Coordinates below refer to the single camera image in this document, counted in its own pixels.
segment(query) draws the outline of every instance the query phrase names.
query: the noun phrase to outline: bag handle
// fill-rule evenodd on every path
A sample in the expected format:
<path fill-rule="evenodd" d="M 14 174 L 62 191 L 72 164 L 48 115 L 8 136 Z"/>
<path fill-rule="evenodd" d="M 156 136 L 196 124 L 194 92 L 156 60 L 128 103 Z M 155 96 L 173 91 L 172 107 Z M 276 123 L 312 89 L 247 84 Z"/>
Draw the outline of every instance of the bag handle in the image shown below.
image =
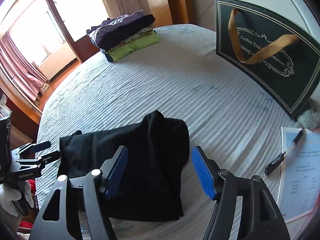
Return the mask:
<path fill-rule="evenodd" d="M 240 40 L 237 33 L 236 23 L 235 23 L 235 15 L 238 13 L 237 8 L 233 8 L 230 13 L 229 23 L 228 23 L 228 31 L 231 40 L 231 44 L 233 50 L 241 63 L 253 65 L 256 64 L 260 60 L 264 60 L 272 55 L 278 53 L 281 49 L 286 46 L 293 44 L 299 40 L 299 38 L 294 34 L 284 34 L 280 38 L 276 39 L 269 45 L 263 47 L 256 54 L 254 54 L 249 59 L 245 59 L 242 53 L 242 49 L 240 47 Z"/>

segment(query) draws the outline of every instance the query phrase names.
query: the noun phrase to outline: black pen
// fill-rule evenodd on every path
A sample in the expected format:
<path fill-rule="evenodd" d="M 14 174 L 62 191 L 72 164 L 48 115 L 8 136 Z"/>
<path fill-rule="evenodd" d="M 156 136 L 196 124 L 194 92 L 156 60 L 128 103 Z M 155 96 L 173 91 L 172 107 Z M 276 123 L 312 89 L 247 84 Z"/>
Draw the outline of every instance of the black pen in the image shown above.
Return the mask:
<path fill-rule="evenodd" d="M 295 148 L 298 141 L 301 139 L 303 133 L 304 128 L 302 128 L 302 130 L 300 130 L 297 136 L 293 139 L 292 144 L 283 153 L 280 153 L 277 158 L 275 158 L 271 163 L 267 165 L 266 169 L 264 170 L 264 174 L 269 175 L 276 169 L 276 167 L 279 166 L 279 164 L 284 160 L 284 158 Z"/>

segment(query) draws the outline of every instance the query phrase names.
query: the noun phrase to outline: mattress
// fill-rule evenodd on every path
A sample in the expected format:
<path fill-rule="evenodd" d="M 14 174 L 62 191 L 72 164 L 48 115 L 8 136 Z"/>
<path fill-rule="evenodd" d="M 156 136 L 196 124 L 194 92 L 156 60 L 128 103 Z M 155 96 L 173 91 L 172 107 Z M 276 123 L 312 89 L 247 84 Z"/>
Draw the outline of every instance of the mattress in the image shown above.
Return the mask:
<path fill-rule="evenodd" d="M 281 107 L 252 79 L 215 54 L 216 33 L 195 25 L 156 29 L 160 42 L 132 52 L 117 63 L 97 53 L 75 69 L 54 91 L 42 114 L 38 142 L 76 130 L 83 133 L 137 123 L 159 110 L 183 119 L 190 149 L 200 145 L 208 158 L 234 175 L 260 175 L 276 199 L 281 169 L 265 177 L 265 166 L 281 151 L 281 126 L 292 127 Z M 54 184 L 60 161 L 46 166 L 36 179 L 39 206 Z M 202 239 L 215 205 L 203 192 L 191 158 L 181 174 L 184 216 L 156 223 L 111 219 L 119 239 Z M 241 197 L 230 239 L 236 239 Z M 312 214 L 287 224 L 296 239 Z M 80 213 L 85 239 L 85 214 Z"/>

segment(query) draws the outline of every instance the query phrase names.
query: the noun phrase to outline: white glove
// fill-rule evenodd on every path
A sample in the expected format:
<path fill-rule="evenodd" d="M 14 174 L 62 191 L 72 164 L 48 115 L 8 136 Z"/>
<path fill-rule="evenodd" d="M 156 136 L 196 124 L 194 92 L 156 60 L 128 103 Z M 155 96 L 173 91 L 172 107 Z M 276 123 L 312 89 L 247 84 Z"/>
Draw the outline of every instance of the white glove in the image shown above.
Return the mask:
<path fill-rule="evenodd" d="M 33 199 L 31 197 L 31 186 L 26 180 L 24 186 L 24 197 L 28 201 L 31 208 L 34 207 Z M 21 198 L 21 192 L 17 189 L 9 188 L 4 184 L 0 185 L 0 205 L 2 208 L 15 217 L 19 216 L 19 212 L 12 201 L 17 201 Z"/>

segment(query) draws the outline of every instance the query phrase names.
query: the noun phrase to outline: gold border line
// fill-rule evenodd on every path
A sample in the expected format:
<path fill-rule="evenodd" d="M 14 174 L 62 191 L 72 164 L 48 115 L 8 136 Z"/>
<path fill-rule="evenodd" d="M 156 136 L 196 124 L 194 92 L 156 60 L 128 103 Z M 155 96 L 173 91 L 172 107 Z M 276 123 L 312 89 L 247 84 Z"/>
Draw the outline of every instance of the gold border line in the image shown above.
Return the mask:
<path fill-rule="evenodd" d="M 312 83 L 314 82 L 314 80 L 316 79 L 316 76 L 317 74 L 319 73 L 319 66 L 320 66 L 320 57 L 319 57 L 319 60 L 318 60 L 318 63 L 316 65 L 316 69 L 315 71 L 313 72 L 313 75 L 311 76 L 310 80 L 309 80 L 309 83 L 307 84 L 307 86 L 305 87 L 305 89 L 303 90 L 303 92 L 301 93 L 301 95 L 299 96 L 299 98 L 297 99 L 296 103 L 292 106 L 292 108 L 289 108 L 287 106 L 287 104 L 263 81 L 261 80 L 258 76 L 256 76 L 253 72 L 251 72 L 249 69 L 247 69 L 245 66 L 241 65 L 239 62 L 237 62 L 236 60 L 234 60 L 233 58 L 229 57 L 228 55 L 224 54 L 223 52 L 221 52 L 221 48 L 220 48 L 220 45 L 221 45 L 221 9 L 220 9 L 220 5 L 221 4 L 224 4 L 226 6 L 231 6 L 231 7 L 236 7 L 236 8 L 241 8 L 241 9 L 244 9 L 246 11 L 249 11 L 249 12 L 252 12 L 252 13 L 255 13 L 261 17 L 264 17 L 274 23 L 277 23 L 278 25 L 282 26 L 283 28 L 285 28 L 286 30 L 290 31 L 290 32 L 293 32 L 295 33 L 297 36 L 299 36 L 299 38 L 301 40 L 303 40 L 309 47 L 311 47 L 319 56 L 320 56 L 320 52 L 319 50 L 314 47 L 313 44 L 310 43 L 310 41 L 308 41 L 305 37 L 303 37 L 300 33 L 297 33 L 295 30 L 293 30 L 292 28 L 290 28 L 289 26 L 285 25 L 284 23 L 276 20 L 276 19 L 273 19 L 272 17 L 268 16 L 268 15 L 265 15 L 259 11 L 255 11 L 253 9 L 249 9 L 249 8 L 246 8 L 246 7 L 243 7 L 241 5 L 236 5 L 236 4 L 232 4 L 232 3 L 227 3 L 227 2 L 223 2 L 223 1 L 217 1 L 217 4 L 218 4 L 218 22 L 219 22 L 219 46 L 218 46 L 218 52 L 221 53 L 222 55 L 224 55 L 225 57 L 229 58 L 232 62 L 236 63 L 237 65 L 239 65 L 240 67 L 242 67 L 243 69 L 245 69 L 248 73 L 250 73 L 252 76 L 254 76 L 257 80 L 259 80 L 263 85 L 265 85 L 265 87 L 267 87 L 270 92 L 276 97 L 278 98 L 278 100 L 280 102 L 282 102 L 282 104 L 285 106 L 285 108 L 290 112 L 292 113 L 296 108 L 297 108 L 297 105 L 299 103 L 301 103 L 302 101 L 302 98 L 305 96 L 305 94 L 309 91 Z"/>

